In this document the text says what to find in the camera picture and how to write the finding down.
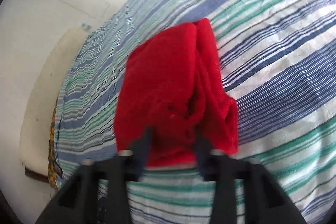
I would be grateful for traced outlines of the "red sweater with white animal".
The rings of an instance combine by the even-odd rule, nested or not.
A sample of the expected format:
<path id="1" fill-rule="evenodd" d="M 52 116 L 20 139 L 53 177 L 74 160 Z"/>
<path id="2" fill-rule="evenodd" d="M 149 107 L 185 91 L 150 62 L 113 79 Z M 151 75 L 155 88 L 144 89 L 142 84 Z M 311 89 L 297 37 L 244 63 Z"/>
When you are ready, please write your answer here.
<path id="1" fill-rule="evenodd" d="M 149 167 L 194 162 L 198 135 L 237 152 L 238 107 L 222 87 L 208 19 L 168 28 L 129 55 L 113 121 L 117 149 L 128 149 L 146 127 Z"/>

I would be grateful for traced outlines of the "orange patterned sheet edge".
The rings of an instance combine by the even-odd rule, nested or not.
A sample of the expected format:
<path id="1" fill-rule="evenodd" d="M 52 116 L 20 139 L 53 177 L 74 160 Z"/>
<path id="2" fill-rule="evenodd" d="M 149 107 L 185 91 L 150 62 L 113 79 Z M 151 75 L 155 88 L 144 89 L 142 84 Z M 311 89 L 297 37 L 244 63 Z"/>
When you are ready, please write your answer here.
<path id="1" fill-rule="evenodd" d="M 55 190 L 58 189 L 56 185 L 56 180 L 58 178 L 62 178 L 63 176 L 63 171 L 56 162 L 55 149 L 54 149 L 56 108 L 57 108 L 57 102 L 55 102 L 54 104 L 54 110 L 52 113 L 52 119 L 50 125 L 50 137 L 49 137 L 49 154 L 48 154 L 49 156 L 48 179 L 50 186 Z"/>

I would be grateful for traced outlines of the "beige headboard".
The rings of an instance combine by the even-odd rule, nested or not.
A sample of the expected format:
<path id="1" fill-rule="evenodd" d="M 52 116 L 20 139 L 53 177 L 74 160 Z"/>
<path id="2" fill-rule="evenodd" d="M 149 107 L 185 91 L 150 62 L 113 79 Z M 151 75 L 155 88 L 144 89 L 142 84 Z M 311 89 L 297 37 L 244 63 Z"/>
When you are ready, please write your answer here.
<path id="1" fill-rule="evenodd" d="M 22 165 L 47 177 L 49 171 L 50 127 L 55 103 L 73 59 L 88 33 L 70 28 L 47 57 L 27 102 L 19 141 Z"/>

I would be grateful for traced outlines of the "blue green striped bed cover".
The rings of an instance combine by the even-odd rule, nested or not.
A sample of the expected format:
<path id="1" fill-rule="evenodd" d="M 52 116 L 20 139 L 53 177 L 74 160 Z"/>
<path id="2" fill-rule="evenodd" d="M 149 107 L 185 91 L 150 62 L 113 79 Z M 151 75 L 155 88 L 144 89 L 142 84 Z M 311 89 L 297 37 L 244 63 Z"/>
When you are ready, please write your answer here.
<path id="1" fill-rule="evenodd" d="M 88 36 L 60 88 L 60 189 L 89 158 L 116 153 L 128 55 L 157 32 L 208 18 L 224 90 L 239 111 L 238 159 L 262 163 L 307 223 L 335 204 L 335 0 L 128 0 Z"/>

